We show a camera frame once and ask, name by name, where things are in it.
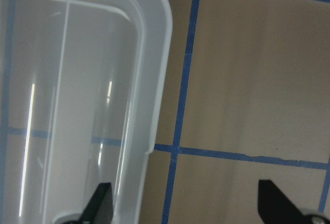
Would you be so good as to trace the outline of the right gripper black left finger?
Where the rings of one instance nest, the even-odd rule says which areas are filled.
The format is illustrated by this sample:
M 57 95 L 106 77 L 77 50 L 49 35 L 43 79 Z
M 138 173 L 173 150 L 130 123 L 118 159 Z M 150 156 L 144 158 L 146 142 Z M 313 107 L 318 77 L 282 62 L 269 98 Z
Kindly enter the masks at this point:
M 111 223 L 113 219 L 112 185 L 100 183 L 78 219 L 78 223 Z

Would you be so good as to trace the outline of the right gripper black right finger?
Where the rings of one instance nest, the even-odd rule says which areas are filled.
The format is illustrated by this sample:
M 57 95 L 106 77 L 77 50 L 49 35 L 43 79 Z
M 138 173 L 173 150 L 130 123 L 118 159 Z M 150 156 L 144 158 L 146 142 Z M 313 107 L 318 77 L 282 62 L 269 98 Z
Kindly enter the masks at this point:
M 302 212 L 271 180 L 258 181 L 258 214 L 263 223 L 307 223 Z

